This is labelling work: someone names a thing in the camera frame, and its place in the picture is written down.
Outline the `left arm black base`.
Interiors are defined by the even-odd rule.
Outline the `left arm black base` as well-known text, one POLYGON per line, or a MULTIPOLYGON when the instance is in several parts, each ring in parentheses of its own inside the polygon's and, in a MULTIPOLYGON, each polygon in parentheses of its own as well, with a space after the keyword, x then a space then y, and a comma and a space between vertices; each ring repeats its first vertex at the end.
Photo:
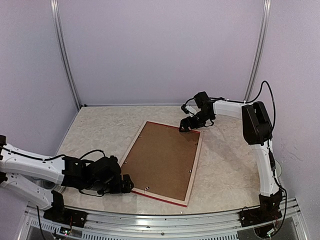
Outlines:
POLYGON ((47 220, 79 228, 84 228, 87 216, 88 213, 85 211, 70 208, 65 208, 63 211, 48 209, 43 214, 43 217, 47 220))

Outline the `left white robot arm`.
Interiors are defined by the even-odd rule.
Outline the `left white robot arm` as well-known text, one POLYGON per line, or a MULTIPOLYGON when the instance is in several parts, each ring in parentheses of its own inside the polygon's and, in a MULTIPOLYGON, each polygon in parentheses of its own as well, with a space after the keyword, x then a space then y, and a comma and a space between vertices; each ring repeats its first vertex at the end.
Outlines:
POLYGON ((39 209, 48 211, 63 223, 70 218, 70 211, 64 207, 61 193, 45 189, 30 178, 51 182, 61 187, 78 190, 88 195, 102 197, 105 194, 127 194, 134 188, 128 174, 122 174, 118 159, 103 155, 98 160, 86 159, 85 153, 77 158, 60 154, 46 156, 14 147, 0 137, 0 185, 25 197, 39 209))

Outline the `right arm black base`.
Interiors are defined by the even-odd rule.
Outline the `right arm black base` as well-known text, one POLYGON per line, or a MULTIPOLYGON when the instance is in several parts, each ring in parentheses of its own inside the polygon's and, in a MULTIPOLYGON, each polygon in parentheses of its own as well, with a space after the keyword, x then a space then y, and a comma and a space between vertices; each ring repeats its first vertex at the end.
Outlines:
POLYGON ((280 210, 268 212, 262 211, 260 207, 252 209, 246 208, 239 212, 240 224, 242 228, 275 221, 281 217, 282 213, 280 210))

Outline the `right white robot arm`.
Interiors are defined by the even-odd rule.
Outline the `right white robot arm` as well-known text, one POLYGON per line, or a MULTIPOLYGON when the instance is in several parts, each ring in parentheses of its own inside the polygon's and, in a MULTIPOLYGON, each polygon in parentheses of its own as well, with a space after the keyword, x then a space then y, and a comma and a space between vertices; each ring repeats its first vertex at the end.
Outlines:
POLYGON ((273 130, 275 121, 270 120, 262 101, 254 98, 250 101, 236 101, 224 97, 210 97, 205 91, 191 98, 197 110, 185 102, 181 110, 188 116, 180 121, 179 131, 188 133, 193 129, 207 128, 207 122, 213 123, 217 115, 240 119, 242 135, 253 150, 259 174, 259 207, 246 209, 242 218, 255 217, 260 222, 280 219, 283 214, 280 203, 286 197, 276 173, 276 160, 273 155, 273 130))

